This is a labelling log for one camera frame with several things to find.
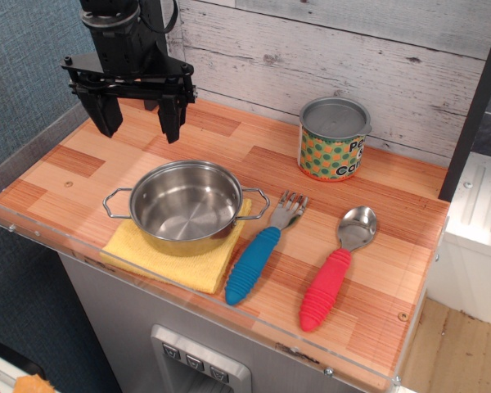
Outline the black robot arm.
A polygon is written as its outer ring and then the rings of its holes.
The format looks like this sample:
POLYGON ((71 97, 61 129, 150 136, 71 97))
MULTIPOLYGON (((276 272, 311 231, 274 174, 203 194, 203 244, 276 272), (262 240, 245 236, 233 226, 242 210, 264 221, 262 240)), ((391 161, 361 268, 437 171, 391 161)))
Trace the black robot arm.
POLYGON ((168 142, 176 142, 187 106, 196 100, 192 65, 168 54, 165 36, 178 7, 164 21, 158 1, 83 1, 80 18, 95 50, 66 56, 70 88, 98 130, 112 137, 123 122, 120 98, 139 99, 158 110, 168 142))

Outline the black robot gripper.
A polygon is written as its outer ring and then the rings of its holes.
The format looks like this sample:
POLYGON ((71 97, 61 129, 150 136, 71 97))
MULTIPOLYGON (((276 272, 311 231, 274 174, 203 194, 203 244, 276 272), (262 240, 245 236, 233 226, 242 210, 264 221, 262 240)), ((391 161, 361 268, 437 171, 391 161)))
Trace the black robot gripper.
MULTIPOLYGON (((70 86, 101 134, 112 138, 123 122, 118 98, 156 101, 152 86, 142 81, 146 48, 140 7, 84 7, 80 19, 91 34, 95 51, 68 55, 61 67, 70 86)), ((192 65, 169 56, 167 93, 158 116, 169 144, 179 140, 187 104, 196 100, 192 65)))

